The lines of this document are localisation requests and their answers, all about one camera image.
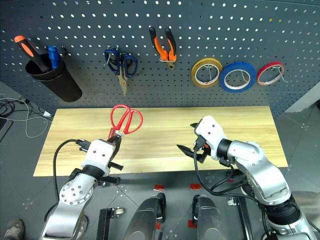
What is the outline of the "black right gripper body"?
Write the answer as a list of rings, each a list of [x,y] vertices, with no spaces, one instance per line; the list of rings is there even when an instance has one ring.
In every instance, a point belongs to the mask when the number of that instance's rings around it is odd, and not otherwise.
[[[210,155],[210,146],[206,143],[205,138],[201,135],[197,137],[193,149],[196,153],[196,160],[199,163],[203,163],[206,157]]]

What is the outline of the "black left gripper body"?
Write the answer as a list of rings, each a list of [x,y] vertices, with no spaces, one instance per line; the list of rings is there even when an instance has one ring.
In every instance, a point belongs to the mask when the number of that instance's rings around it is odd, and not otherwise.
[[[116,140],[116,144],[113,144],[113,146],[115,146],[115,149],[114,149],[114,151],[113,151],[113,153],[112,153],[112,155],[110,157],[110,161],[109,161],[109,168],[115,168],[115,169],[120,170],[120,171],[123,169],[124,166],[113,162],[113,159],[117,155],[117,153],[118,153],[118,151],[120,149],[121,141],[122,141],[122,139]]]

